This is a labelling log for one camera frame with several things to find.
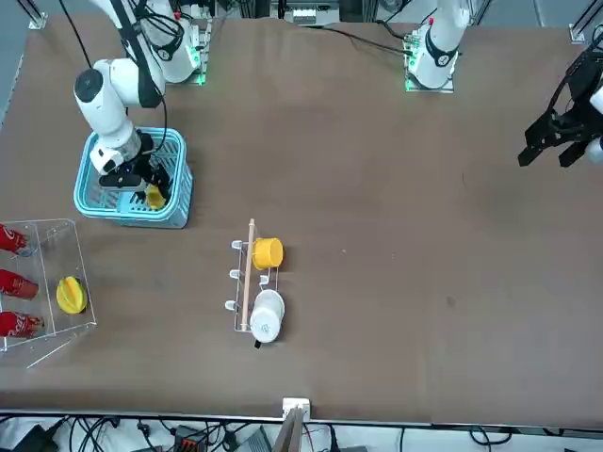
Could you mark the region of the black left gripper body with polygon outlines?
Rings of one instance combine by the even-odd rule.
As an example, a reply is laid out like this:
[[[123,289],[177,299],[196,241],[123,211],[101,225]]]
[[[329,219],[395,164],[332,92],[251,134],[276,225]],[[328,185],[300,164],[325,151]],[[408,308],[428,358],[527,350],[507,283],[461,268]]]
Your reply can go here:
[[[558,113],[555,105],[562,92],[568,89],[568,110]],[[560,135],[592,135],[602,131],[602,51],[586,48],[571,63],[556,87],[546,108],[549,124]]]

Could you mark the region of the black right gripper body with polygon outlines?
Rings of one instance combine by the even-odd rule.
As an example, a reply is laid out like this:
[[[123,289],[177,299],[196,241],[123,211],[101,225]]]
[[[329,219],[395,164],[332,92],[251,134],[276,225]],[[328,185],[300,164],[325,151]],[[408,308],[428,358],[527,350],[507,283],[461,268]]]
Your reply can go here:
[[[139,133],[140,148],[135,158],[135,174],[147,184],[162,181],[162,166],[154,161],[154,141],[149,134]]]

